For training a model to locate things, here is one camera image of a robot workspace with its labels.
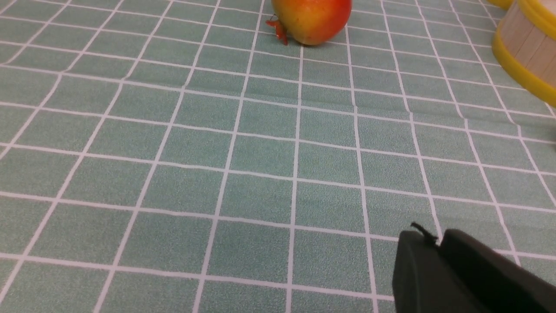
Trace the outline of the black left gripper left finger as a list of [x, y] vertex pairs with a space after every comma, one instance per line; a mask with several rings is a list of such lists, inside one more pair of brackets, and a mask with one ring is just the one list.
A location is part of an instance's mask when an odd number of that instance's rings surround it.
[[488, 313], [441, 257], [422, 225], [400, 233], [392, 289], [397, 313]]

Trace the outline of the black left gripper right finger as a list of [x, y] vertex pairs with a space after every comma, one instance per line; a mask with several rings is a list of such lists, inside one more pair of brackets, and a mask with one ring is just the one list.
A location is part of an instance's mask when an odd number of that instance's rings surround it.
[[440, 254], [489, 313], [553, 313], [555, 287], [471, 235], [448, 229]]

